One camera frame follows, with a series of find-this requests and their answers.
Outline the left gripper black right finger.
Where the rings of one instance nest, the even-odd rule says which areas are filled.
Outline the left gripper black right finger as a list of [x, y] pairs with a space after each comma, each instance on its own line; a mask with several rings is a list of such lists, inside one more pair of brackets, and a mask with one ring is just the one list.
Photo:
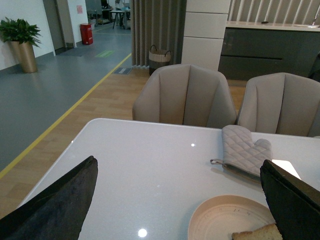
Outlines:
[[320, 191], [270, 160], [260, 168], [266, 202], [284, 240], [320, 238]]

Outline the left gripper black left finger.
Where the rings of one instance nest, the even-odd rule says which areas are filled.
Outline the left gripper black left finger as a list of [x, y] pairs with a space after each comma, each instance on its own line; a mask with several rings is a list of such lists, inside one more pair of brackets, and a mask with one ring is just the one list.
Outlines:
[[0, 220], [2, 240], [76, 240], [91, 206], [98, 161], [89, 156]]

